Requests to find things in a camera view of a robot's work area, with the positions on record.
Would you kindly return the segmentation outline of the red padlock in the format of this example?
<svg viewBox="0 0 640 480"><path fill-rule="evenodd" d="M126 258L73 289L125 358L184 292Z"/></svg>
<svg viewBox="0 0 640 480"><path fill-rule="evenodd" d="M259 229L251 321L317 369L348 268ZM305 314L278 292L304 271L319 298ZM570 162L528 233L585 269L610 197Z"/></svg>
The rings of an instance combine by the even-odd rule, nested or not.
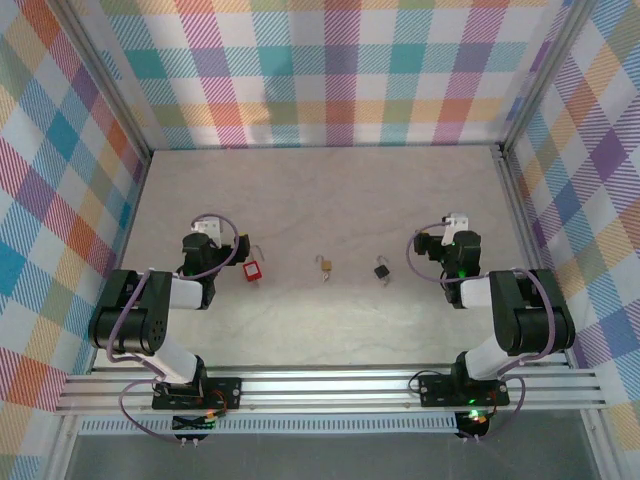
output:
<svg viewBox="0 0 640 480"><path fill-rule="evenodd" d="M243 271L249 283L257 282L263 278L261 263L264 261L264 254L259 245L252 245L249 254L243 263Z"/></svg>

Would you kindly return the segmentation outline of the right controller board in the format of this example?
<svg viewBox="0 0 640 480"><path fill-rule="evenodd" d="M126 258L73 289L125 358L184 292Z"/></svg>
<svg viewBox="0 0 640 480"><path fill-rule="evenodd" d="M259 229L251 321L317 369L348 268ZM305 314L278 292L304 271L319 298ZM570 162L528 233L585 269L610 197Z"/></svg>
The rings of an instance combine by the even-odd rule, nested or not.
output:
<svg viewBox="0 0 640 480"><path fill-rule="evenodd" d="M492 415L492 412L477 409L456 412L457 432L455 435L463 440L478 440L488 433Z"/></svg>

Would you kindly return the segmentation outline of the controller board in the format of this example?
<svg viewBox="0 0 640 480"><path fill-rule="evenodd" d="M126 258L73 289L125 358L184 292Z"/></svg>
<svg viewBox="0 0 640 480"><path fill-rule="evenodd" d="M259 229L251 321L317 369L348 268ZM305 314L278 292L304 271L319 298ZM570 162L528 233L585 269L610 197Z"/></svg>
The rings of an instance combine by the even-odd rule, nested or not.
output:
<svg viewBox="0 0 640 480"><path fill-rule="evenodd" d="M173 416L172 431L182 447L192 443L195 447L205 440L208 431L216 426L218 412L209 411L202 416Z"/></svg>
<svg viewBox="0 0 640 480"><path fill-rule="evenodd" d="M477 409L456 412L457 432L455 435L463 440L478 440L488 433L492 415L492 412Z"/></svg>

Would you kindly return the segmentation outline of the left controller board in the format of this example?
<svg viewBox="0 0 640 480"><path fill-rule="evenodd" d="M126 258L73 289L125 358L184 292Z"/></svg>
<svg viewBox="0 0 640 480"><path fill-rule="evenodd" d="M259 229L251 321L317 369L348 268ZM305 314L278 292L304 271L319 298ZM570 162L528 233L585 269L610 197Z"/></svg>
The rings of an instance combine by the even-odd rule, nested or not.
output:
<svg viewBox="0 0 640 480"><path fill-rule="evenodd" d="M173 416L172 431L182 447L192 443L195 447L205 440L208 431L216 426L218 412L209 411L202 416Z"/></svg>

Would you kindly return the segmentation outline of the aluminium side rail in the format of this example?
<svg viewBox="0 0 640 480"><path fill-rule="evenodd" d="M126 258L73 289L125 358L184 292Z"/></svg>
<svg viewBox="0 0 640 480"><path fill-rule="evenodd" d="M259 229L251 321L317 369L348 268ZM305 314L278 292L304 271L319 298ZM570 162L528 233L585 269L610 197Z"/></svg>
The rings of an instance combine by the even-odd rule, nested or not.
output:
<svg viewBox="0 0 640 480"><path fill-rule="evenodd" d="M542 352L545 352L546 355L555 352L564 352L573 346L576 338L573 319L569 313L564 295L557 283L554 272L550 269L544 269L542 266L540 254L535 246L532 230L526 217L523 199L514 182L514 175L509 164L509 159L504 152L504 145L502 143L492 145L491 153L512 217L512 224L516 231L519 248L525 260L523 269L534 275L543 289L543 292L539 294L537 287L529 279L527 274L520 274L527 282L527 286L524 289L525 296L529 293L533 294L535 300L534 307L541 311L541 328L544 332L542 334L536 334L536 337L542 338L545 341L544 347L547 346L549 323L544 306L544 299L548 299L554 316L555 337L551 349L549 351L542 349Z"/></svg>

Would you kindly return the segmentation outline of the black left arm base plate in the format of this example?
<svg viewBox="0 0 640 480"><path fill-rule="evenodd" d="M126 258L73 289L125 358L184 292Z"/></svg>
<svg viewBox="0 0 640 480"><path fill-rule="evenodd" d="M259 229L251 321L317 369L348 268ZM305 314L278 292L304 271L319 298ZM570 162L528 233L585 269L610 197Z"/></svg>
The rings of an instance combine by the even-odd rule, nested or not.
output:
<svg viewBox="0 0 640 480"><path fill-rule="evenodd" d="M242 381L238 377L204 378L195 383L158 383L153 387L153 410L237 410Z"/></svg>

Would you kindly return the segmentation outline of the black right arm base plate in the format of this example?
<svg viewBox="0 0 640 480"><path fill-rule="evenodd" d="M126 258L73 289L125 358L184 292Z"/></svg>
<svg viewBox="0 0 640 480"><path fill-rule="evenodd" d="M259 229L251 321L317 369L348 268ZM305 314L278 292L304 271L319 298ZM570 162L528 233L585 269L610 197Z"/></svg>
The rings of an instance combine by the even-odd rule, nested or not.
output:
<svg viewBox="0 0 640 480"><path fill-rule="evenodd" d="M502 407L510 403L507 386L497 380L463 382L451 375L418 377L422 407Z"/></svg>

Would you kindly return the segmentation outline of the aluminium mounting rail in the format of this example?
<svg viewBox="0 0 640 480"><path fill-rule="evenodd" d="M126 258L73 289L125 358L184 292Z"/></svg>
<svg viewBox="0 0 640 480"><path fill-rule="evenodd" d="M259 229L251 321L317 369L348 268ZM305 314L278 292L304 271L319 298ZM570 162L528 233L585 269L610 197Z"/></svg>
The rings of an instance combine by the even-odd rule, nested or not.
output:
<svg viewBox="0 0 640 480"><path fill-rule="evenodd" d="M241 413L390 413L417 412L419 396L409 387L416 365L211 369L211 377L242 380ZM99 367L72 375L64 386L56 414L117 414L123 404L133 414L152 411L150 374L136 367ZM506 383L509 409L602 409L605 396L596 373L565 362L534 364L510 372Z"/></svg>

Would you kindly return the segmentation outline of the aluminium frame post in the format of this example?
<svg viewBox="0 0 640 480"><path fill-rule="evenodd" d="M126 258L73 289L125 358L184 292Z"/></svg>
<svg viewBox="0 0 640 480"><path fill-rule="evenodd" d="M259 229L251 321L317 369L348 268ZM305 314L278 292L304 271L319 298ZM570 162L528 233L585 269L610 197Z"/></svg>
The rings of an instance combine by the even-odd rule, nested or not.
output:
<svg viewBox="0 0 640 480"><path fill-rule="evenodd" d="M567 7L561 7L565 12L562 22L553 20L549 29L552 38L550 41L543 41L547 45L545 52L542 56L536 56L533 62L536 68L526 95L511 116L511 120L507 122L504 140L499 143L501 155L505 160L509 158L517 140L530 123L596 3L597 0L572 0Z"/></svg>
<svg viewBox="0 0 640 480"><path fill-rule="evenodd" d="M120 123L134 150L148 164L152 159L152 151L128 105L118 91L102 56L93 45L86 29L82 25L79 16L75 13L68 0L46 1L62 29L69 36L97 88L104 95L114 117Z"/></svg>

